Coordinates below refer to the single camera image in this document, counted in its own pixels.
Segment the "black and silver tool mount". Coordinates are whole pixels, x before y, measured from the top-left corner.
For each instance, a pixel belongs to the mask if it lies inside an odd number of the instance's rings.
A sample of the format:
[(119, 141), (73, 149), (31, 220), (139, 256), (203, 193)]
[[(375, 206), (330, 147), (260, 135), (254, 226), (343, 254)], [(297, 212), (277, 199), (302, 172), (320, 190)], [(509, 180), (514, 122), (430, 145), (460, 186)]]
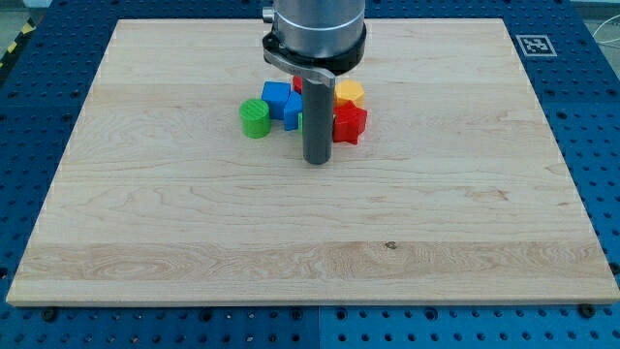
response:
[(362, 25), (359, 39), (348, 50), (325, 58), (300, 55), (288, 50), (274, 31), (263, 37), (263, 59), (292, 76), (334, 87), (337, 76), (348, 73), (361, 61), (365, 50), (366, 25)]

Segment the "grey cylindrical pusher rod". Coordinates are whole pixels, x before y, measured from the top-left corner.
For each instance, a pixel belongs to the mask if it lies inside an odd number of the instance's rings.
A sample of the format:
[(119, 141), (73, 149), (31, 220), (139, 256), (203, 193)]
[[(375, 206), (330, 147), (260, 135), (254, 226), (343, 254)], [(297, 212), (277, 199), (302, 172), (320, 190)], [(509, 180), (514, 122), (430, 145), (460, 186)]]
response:
[(303, 157), (310, 164), (322, 165), (331, 156), (333, 104), (332, 87), (302, 80)]

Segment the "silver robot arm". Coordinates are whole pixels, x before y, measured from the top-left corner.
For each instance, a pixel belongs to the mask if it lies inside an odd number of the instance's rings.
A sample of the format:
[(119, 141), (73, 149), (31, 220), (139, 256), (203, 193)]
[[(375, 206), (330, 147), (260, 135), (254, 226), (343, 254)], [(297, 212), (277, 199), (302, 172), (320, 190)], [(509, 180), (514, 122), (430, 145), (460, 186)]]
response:
[(274, 0), (263, 59), (302, 79), (304, 160), (331, 157), (336, 78), (353, 70), (365, 51), (364, 0)]

